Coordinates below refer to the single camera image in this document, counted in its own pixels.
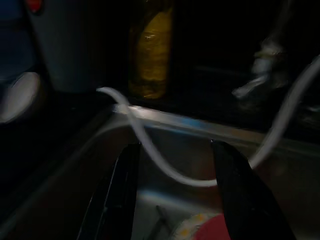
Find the red sponge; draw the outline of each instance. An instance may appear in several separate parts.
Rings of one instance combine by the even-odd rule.
[[[194,240],[231,240],[223,214],[205,222],[195,233]]]

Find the faucet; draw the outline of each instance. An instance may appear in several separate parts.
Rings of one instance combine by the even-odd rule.
[[[288,85],[287,58],[281,42],[292,16],[292,3],[293,0],[283,1],[275,27],[262,42],[261,50],[254,54],[253,79],[232,91],[240,108],[246,112],[256,112],[271,92]]]

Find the stainless steel sink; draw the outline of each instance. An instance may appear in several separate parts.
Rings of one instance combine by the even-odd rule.
[[[191,178],[215,177],[211,139],[232,144],[249,157],[264,138],[263,134],[248,130],[142,107],[133,106],[132,109],[145,123],[163,156],[175,169]],[[125,112],[119,105],[115,105],[113,111],[112,117],[74,154],[67,167],[53,174],[54,177],[59,172],[62,188],[83,192],[74,197],[76,203],[72,205],[79,219],[83,218],[101,176],[127,144],[137,141]],[[297,239],[320,239],[319,146],[284,139],[256,171],[272,190]],[[199,213],[222,211],[216,187],[194,188],[177,183],[164,175],[144,152],[140,158],[136,197],[132,240],[170,239],[172,231],[184,219]],[[66,204],[70,198],[73,198],[71,193],[61,201]],[[160,218],[159,209],[165,214],[167,224],[155,229]],[[79,224],[80,220],[74,223],[74,231]]]

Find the white cable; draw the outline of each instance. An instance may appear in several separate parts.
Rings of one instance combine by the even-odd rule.
[[[286,99],[284,100],[272,127],[262,142],[260,148],[256,151],[253,157],[250,158],[250,166],[255,168],[259,165],[277,145],[282,134],[287,128],[290,118],[292,117],[296,106],[303,93],[306,91],[312,80],[320,72],[320,58],[307,67],[306,70],[298,77],[291,87]],[[177,182],[192,187],[213,187],[217,185],[217,180],[197,180],[178,173],[168,162],[162,157],[161,153],[152,143],[147,135],[140,119],[135,116],[135,113],[130,110],[128,100],[117,90],[110,87],[102,87],[97,89],[98,92],[105,93],[111,96],[117,103],[123,106],[127,112],[128,120],[135,132],[137,138],[141,141],[145,151],[149,154],[154,163],[169,177]]]

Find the glass bottle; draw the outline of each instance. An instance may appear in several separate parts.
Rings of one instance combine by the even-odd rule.
[[[130,29],[129,89],[136,96],[157,99],[167,88],[173,7],[169,0],[147,0],[143,19]]]

